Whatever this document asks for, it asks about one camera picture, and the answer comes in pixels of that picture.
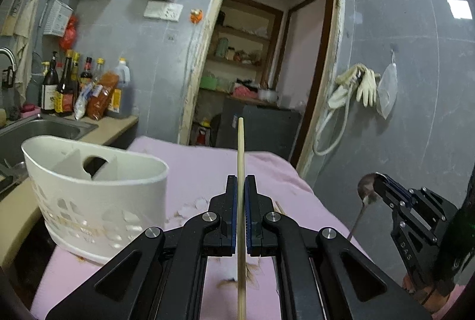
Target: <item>electrical outlet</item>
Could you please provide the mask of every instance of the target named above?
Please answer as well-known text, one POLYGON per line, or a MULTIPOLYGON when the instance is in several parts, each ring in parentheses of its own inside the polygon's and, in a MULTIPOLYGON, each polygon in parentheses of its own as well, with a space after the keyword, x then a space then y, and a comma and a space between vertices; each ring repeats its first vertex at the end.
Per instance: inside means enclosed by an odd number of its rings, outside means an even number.
POLYGON ((177 22, 180 19, 182 10, 183 5, 181 4, 148 1, 143 17, 177 22))

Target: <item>peeling paint frame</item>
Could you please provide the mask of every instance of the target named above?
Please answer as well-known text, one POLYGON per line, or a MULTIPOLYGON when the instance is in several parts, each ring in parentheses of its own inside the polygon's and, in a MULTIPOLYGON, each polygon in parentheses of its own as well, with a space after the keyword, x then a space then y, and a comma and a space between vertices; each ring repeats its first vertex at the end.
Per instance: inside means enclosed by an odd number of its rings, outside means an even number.
MULTIPOLYGON (((223 0, 211 0, 208 12, 205 15, 204 25, 201 32, 200 45, 196 49, 194 55, 194 65, 191 70, 191 76, 188 82, 188 88, 184 99, 183 114, 181 117, 181 125, 178 134, 178 143, 187 145, 191 126, 193 123, 193 115, 195 112, 198 91, 200 89, 201 75, 206 63, 206 56, 210 46, 211 36, 214 30, 218 13, 223 0)), ((296 170, 301 178, 306 176, 308 168, 313 158, 312 144, 314 131, 317 127, 319 119, 325 110, 325 101, 329 91, 332 89, 333 78, 336 73, 338 52, 340 50, 341 40, 343 38, 343 22, 344 22, 345 0, 333 0, 332 23, 330 27, 330 37, 328 41, 327 54, 325 56, 324 70, 320 82, 320 88, 313 109, 312 120, 303 144, 302 153, 298 160, 296 170)))

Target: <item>plastic bag of spice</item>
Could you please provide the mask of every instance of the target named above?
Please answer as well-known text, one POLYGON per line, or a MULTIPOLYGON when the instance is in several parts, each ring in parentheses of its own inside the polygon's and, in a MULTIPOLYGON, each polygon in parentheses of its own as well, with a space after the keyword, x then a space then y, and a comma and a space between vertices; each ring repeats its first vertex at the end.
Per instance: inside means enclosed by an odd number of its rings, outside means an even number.
POLYGON ((119 75, 108 71, 94 87, 91 99, 87 103, 87 116, 96 121, 100 120, 109 105, 112 94, 119 82, 119 75))

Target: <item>orange plug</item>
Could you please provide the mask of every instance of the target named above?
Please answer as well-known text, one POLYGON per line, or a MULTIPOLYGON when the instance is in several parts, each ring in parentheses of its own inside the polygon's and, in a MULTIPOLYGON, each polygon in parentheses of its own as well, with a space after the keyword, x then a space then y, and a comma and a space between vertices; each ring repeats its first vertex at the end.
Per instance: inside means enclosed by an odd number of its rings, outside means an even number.
POLYGON ((193 9, 189 19, 193 24, 198 24, 203 19, 203 11, 201 9, 193 9))

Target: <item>pink tablecloth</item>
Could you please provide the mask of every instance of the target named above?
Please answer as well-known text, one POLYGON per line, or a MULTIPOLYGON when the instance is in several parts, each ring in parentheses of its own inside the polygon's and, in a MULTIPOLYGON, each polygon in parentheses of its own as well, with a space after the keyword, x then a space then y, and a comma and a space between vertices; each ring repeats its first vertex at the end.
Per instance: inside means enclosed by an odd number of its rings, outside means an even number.
MULTIPOLYGON (((227 176, 237 172, 237 153, 234 150, 182 146, 148 137, 137 138, 130 150, 157 156, 170 167, 166 229, 183 225, 188 218, 206 211, 209 200, 224 193, 227 176)), ((278 202, 285 214, 300 226, 314 230, 331 226, 344 236, 348 234, 348 229, 324 208, 312 189, 282 158, 269 153, 246 153, 246 174, 254 174, 258 192, 278 202)), ((247 262, 247 319, 279 319, 279 296, 272 259, 249 257, 247 262)), ((52 307, 99 268, 57 247, 36 293, 31 308, 33 316, 44 319, 52 307)), ((237 317, 237 288, 232 281, 235 276, 234 258, 208 260, 201 319, 237 317)))

